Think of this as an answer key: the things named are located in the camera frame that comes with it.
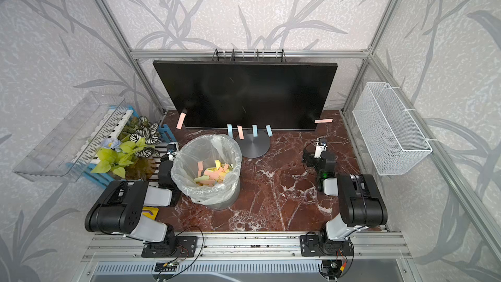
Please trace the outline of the grey bin with plastic bag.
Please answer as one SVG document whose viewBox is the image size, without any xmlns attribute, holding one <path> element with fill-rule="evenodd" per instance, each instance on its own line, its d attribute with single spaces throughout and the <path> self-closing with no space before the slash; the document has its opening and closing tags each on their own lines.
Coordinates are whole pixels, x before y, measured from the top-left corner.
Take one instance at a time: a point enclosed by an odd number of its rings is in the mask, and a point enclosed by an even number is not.
<svg viewBox="0 0 501 282">
<path fill-rule="evenodd" d="M 192 202 L 225 210 L 239 197 L 242 160 L 234 139 L 225 134 L 203 135 L 181 148 L 170 173 Z"/>
</svg>

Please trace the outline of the pink sticky note edge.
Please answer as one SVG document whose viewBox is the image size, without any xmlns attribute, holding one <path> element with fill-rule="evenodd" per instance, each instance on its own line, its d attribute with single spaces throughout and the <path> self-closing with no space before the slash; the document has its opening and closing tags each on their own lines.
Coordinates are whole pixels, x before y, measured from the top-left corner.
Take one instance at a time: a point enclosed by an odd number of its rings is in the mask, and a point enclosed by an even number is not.
<svg viewBox="0 0 501 282">
<path fill-rule="evenodd" d="M 321 120 L 315 120 L 315 124 L 330 124 L 333 122 L 333 118 L 328 118 L 328 119 L 321 119 Z"/>
<path fill-rule="evenodd" d="M 183 128 L 183 124 L 184 124 L 184 121 L 185 121 L 185 117 L 186 117 L 186 113 L 185 112 L 182 112 L 180 114 L 180 117 L 177 121 L 177 125 L 176 125 L 176 129 L 179 129 L 181 130 Z"/>
</svg>

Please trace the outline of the blue sticky note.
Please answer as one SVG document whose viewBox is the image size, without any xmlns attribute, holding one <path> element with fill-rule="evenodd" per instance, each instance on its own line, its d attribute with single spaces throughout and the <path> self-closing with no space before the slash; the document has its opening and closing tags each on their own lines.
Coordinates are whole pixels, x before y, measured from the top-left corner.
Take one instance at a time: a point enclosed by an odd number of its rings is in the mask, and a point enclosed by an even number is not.
<svg viewBox="0 0 501 282">
<path fill-rule="evenodd" d="M 228 130 L 228 136 L 229 136 L 230 138 L 232 138 L 232 137 L 233 137 L 233 128 L 232 128 L 232 125 L 231 125 L 231 124 L 228 124 L 228 125 L 227 125 L 227 130 Z"/>
<path fill-rule="evenodd" d="M 266 131 L 267 131 L 267 135 L 269 137 L 272 137 L 273 136 L 273 132 L 271 130 L 271 126 L 270 125 L 266 125 Z"/>
<path fill-rule="evenodd" d="M 252 129 L 253 129 L 253 137 L 257 137 L 258 136 L 258 127 L 257 125 L 252 125 Z"/>
</svg>

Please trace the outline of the pink sticky note bottom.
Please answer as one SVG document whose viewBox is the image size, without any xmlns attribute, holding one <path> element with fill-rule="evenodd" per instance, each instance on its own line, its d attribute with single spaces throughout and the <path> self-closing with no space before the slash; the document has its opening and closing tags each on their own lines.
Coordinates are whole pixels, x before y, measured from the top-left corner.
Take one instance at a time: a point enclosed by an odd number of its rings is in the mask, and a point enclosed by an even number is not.
<svg viewBox="0 0 501 282">
<path fill-rule="evenodd" d="M 238 131 L 239 139 L 243 140 L 244 139 L 244 133 L 243 133 L 243 128 L 242 128 L 241 125 L 237 126 L 237 131 Z"/>
</svg>

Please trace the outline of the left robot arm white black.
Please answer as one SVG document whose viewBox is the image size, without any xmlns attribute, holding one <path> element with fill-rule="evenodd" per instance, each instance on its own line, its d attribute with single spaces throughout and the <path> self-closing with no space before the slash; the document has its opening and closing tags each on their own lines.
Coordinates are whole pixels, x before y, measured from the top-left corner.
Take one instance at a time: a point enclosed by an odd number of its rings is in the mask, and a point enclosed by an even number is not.
<svg viewBox="0 0 501 282">
<path fill-rule="evenodd" d="M 174 207 L 181 191 L 172 180 L 176 152 L 169 150 L 160 159 L 158 185 L 147 181 L 113 181 L 87 213 L 84 227 L 88 232 L 121 235 L 144 243 L 143 258 L 178 257 L 182 246 L 171 225 L 144 215 L 145 207 Z"/>
</svg>

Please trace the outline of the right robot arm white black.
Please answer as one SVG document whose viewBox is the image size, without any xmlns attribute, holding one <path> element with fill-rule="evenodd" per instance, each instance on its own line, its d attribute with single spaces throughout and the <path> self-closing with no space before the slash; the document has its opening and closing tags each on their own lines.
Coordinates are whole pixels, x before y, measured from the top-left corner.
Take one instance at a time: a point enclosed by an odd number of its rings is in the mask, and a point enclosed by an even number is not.
<svg viewBox="0 0 501 282">
<path fill-rule="evenodd" d="M 316 154 L 304 150 L 302 163 L 315 169 L 317 191 L 338 199 L 339 213 L 325 222 L 319 232 L 300 237 L 301 255 L 353 256 L 350 236 L 387 222 L 387 208 L 374 177 L 338 173 L 336 156 L 329 151 Z"/>
</svg>

